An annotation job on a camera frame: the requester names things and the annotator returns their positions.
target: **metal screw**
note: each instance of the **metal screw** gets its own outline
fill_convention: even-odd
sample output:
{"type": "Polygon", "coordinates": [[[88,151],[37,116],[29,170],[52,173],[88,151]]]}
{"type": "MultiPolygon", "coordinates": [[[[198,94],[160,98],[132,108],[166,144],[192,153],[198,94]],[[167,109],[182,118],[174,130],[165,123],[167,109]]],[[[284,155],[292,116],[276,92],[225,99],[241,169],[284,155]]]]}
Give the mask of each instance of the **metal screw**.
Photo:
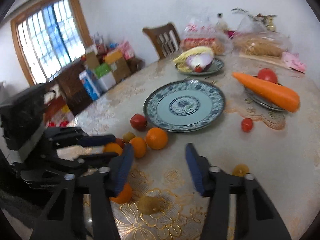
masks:
{"type": "Polygon", "coordinates": [[[214,172],[214,173],[218,173],[218,172],[221,171],[221,169],[219,167],[217,167],[217,166],[211,166],[209,168],[209,171],[214,172]]]}
{"type": "Polygon", "coordinates": [[[109,167],[101,167],[100,169],[99,169],[99,172],[100,173],[107,173],[107,172],[109,172],[110,171],[110,168],[109,167]]]}
{"type": "Polygon", "coordinates": [[[254,180],[254,176],[251,173],[247,173],[244,177],[247,180],[254,180]]]}
{"type": "Polygon", "coordinates": [[[68,173],[66,175],[64,175],[64,179],[65,180],[73,180],[76,176],[72,173],[68,173]]]}

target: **green box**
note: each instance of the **green box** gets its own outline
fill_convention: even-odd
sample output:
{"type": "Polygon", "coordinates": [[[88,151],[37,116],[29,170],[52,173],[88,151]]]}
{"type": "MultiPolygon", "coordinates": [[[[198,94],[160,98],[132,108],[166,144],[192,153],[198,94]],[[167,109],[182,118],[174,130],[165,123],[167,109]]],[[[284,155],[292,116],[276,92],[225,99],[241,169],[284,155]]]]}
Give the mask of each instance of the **green box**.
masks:
{"type": "Polygon", "coordinates": [[[107,63],[103,63],[100,66],[96,67],[93,72],[96,75],[97,79],[103,77],[105,74],[111,71],[110,66],[107,63]]]}

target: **plate center medallion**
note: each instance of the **plate center medallion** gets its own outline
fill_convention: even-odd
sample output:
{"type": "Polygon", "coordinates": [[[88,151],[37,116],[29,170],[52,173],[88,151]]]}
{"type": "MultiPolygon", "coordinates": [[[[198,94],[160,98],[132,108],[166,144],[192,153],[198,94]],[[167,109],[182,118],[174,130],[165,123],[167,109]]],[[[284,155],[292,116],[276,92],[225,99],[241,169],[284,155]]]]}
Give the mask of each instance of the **plate center medallion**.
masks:
{"type": "Polygon", "coordinates": [[[199,108],[199,100],[192,96],[178,97],[169,105],[170,112],[178,116],[194,114],[199,108]]]}

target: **window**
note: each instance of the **window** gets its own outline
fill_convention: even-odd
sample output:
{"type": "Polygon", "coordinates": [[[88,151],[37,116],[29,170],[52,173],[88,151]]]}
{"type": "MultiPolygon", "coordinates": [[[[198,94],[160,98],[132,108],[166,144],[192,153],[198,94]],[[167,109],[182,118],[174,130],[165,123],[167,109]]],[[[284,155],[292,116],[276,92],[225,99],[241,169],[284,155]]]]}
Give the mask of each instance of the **window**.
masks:
{"type": "Polygon", "coordinates": [[[84,19],[81,34],[77,18],[83,19],[79,2],[46,0],[12,20],[17,56],[31,85],[52,80],[92,44],[84,19]]]}

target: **small plate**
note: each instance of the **small plate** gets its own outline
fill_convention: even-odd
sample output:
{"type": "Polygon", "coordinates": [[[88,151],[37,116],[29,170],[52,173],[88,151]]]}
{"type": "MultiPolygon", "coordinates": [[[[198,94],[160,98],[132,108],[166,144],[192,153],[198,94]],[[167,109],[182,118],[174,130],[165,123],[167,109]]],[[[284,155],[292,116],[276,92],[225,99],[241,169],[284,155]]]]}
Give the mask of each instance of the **small plate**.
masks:
{"type": "Polygon", "coordinates": [[[143,113],[153,125],[170,132],[189,132],[208,126],[225,108],[223,92],[191,79],[169,83],[145,101],[143,113]]]}
{"type": "Polygon", "coordinates": [[[274,111],[284,111],[283,108],[276,106],[275,104],[271,103],[270,101],[264,99],[263,97],[258,96],[255,92],[250,90],[249,88],[244,87],[245,92],[247,93],[248,97],[256,102],[258,105],[261,105],[265,108],[274,111]]]}
{"type": "Polygon", "coordinates": [[[219,60],[219,59],[216,59],[215,61],[213,61],[210,65],[210,67],[208,69],[206,69],[205,71],[203,72],[194,72],[194,71],[191,71],[191,72],[188,72],[190,71],[189,68],[187,67],[187,65],[183,66],[183,68],[185,68],[187,71],[182,71],[181,69],[178,68],[178,65],[179,64],[176,64],[176,70],[181,73],[181,74],[184,74],[184,75],[190,75],[190,76],[205,76],[205,75],[211,75],[213,73],[216,73],[218,72],[220,69],[222,69],[224,67],[224,63],[219,60]]]}

